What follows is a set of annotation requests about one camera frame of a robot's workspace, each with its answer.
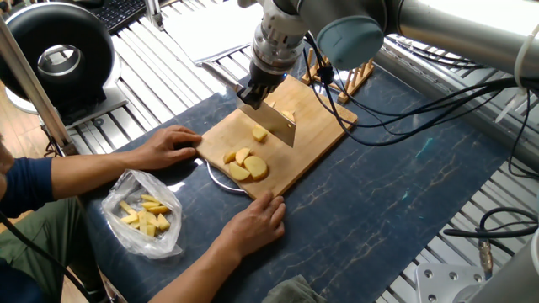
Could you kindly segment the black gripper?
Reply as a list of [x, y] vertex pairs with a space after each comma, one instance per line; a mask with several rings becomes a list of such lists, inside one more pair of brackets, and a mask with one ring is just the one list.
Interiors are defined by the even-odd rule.
[[[254, 110], [259, 109], [264, 99], [285, 80], [286, 74], [296, 64], [300, 50], [301, 42], [274, 44], [269, 40], [255, 40], [252, 45], [251, 79], [237, 92], [239, 99]], [[270, 107], [276, 104], [275, 101], [265, 102]]]

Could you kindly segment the person's left hand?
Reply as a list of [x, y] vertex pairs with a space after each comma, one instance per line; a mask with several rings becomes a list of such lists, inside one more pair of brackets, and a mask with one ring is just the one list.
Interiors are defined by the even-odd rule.
[[157, 130], [144, 144], [128, 152], [126, 167], [136, 170], [169, 167], [193, 157], [196, 150], [192, 145], [201, 139], [200, 135], [181, 125]]

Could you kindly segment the person's right hand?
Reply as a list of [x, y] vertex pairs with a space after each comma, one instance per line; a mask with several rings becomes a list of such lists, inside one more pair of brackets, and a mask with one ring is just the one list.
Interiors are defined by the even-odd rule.
[[226, 252], [244, 258], [284, 235], [285, 213], [284, 198], [265, 193], [236, 214], [224, 226], [216, 242]]

